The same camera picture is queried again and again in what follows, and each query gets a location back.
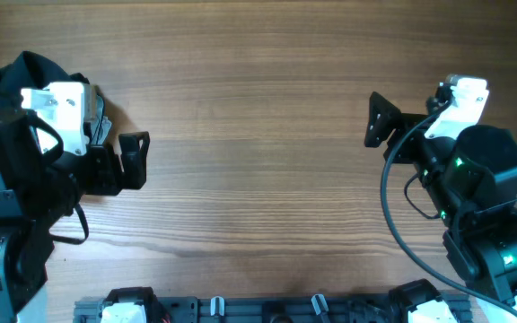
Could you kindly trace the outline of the black t-shirt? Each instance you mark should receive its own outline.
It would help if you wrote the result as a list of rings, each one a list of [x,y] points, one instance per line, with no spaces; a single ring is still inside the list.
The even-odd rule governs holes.
[[[22,88],[43,89],[53,82],[90,83],[81,73],[68,74],[54,61],[23,51],[11,64],[0,68],[0,109],[19,106]]]

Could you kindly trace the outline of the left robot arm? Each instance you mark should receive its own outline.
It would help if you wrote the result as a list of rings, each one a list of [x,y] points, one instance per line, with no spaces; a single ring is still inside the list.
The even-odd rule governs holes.
[[[35,112],[0,112],[0,322],[18,321],[42,291],[56,243],[80,244],[50,229],[71,214],[88,227],[82,196],[115,196],[145,184],[150,136],[118,140],[120,154],[111,144],[93,144],[76,156]]]

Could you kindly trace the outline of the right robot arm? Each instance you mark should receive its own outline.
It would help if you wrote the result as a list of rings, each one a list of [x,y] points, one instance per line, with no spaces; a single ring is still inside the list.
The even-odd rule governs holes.
[[[401,249],[429,275],[478,299],[490,320],[517,322],[517,144],[507,129],[465,127],[454,138],[426,130],[455,99],[440,90],[425,115],[407,114],[373,92],[364,144],[387,143],[381,174],[381,207]],[[443,246],[460,277],[455,282],[426,264],[403,241],[387,197],[393,164],[411,164],[443,222]]]

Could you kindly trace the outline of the grey folded garment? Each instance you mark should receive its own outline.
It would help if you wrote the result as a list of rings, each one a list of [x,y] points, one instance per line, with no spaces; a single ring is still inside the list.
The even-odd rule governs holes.
[[[91,144],[104,144],[108,138],[112,123],[106,115],[107,107],[100,94],[96,95],[96,120],[92,122]]]

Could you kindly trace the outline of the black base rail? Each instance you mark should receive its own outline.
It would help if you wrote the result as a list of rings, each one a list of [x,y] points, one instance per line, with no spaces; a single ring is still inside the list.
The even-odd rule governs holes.
[[[473,322],[468,296],[442,292],[450,313],[457,322]],[[393,307],[387,293],[358,293],[351,296],[327,297],[330,322],[393,322]],[[231,298],[225,299],[222,317],[211,315],[211,299],[197,297],[158,297],[170,322],[322,322],[315,313],[311,297],[292,298]],[[102,310],[109,303],[105,298],[86,297],[74,304],[76,323],[101,322]]]

